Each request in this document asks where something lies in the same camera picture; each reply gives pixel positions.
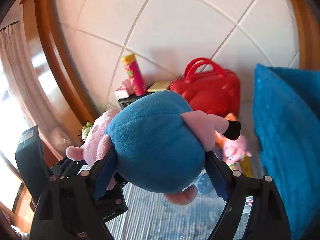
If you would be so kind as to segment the small pink tissue packet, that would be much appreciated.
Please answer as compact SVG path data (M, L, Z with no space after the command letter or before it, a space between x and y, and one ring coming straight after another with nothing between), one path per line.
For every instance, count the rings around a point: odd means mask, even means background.
M121 86L114 91L117 100L128 98L134 93L135 90L132 87L131 81L129 79L122 81Z

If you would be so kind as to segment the blue-dress pig plush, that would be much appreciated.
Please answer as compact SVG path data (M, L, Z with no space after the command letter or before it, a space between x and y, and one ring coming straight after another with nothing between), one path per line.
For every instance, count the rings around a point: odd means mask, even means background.
M240 122L195 111L179 94L162 91L105 111L87 130L84 144L67 147L66 155L93 166L114 148L117 164L111 173L187 205L197 195L193 180L205 153L214 149L216 133L236 141L240 131Z

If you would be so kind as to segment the wet wipes pack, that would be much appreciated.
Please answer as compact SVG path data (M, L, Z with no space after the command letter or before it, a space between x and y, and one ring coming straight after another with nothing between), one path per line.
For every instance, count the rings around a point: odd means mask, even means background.
M253 196L246 197L244 209L243 209L243 212L242 212L243 214L248 214L248 213L251 212L251 208L252 208L252 205L253 205L253 199L254 199Z

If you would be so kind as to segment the green frog plush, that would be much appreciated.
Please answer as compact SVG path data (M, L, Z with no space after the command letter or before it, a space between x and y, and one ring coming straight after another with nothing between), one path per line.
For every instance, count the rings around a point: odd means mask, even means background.
M81 144L83 145L86 138L88 137L88 134L90 130L92 129L93 125L90 122L87 122L85 126L82 128L81 133L78 135L78 138L80 139Z

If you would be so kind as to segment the yellow sticky note pad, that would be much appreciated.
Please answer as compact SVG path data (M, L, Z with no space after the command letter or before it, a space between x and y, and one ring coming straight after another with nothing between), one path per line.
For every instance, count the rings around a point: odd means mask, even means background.
M147 89L147 92L155 93L155 92L169 90L171 83L172 81L156 81Z

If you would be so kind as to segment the blue plastic storage crate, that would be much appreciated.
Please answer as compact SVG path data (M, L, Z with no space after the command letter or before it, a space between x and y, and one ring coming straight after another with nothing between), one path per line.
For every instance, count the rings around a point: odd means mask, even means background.
M293 239L319 239L319 72L258 64L254 131Z

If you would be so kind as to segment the blue shoehorn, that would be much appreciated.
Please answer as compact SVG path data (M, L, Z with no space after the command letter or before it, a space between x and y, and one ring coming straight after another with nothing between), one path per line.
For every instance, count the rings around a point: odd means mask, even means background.
M208 176L208 173L203 171L196 179L195 186L197 187L199 194L209 194L213 191L214 187Z

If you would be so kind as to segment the black gift box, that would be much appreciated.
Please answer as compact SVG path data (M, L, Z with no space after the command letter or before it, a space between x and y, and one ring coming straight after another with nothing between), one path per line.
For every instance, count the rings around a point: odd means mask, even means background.
M127 106L130 105L131 103L139 100L140 98L143 98L143 97L145 97L145 96L148 96L148 95L150 95L150 94L152 94L152 92L151 92L151 93L147 92L146 94L140 95L140 96L137 96L136 94L132 94L132 95L130 95L128 98L118 99L118 103L119 103L119 105L120 105L120 108L121 108L121 109L124 109L125 107L127 107Z

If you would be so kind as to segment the red bear suitcase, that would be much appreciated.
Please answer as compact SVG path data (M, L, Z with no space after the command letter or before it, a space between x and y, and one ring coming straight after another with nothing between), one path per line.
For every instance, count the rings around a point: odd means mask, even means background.
M225 117L239 116L241 84L231 70L212 60L199 57L191 60L184 74L170 84L195 111Z

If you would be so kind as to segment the orange-dress pig plush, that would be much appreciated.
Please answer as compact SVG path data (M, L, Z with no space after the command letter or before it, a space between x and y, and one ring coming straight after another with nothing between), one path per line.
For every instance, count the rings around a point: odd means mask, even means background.
M247 148L247 140L243 135L240 135L236 140L229 140L216 131L215 149L217 150L218 158L227 165L241 162L245 157L252 156Z

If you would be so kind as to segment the pink chips can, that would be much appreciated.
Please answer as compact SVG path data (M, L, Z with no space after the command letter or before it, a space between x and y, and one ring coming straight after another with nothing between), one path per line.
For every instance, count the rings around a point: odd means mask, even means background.
M126 73L131 82L132 88L136 96L141 96L147 93L144 78L141 74L135 54L123 56L121 62L126 70Z

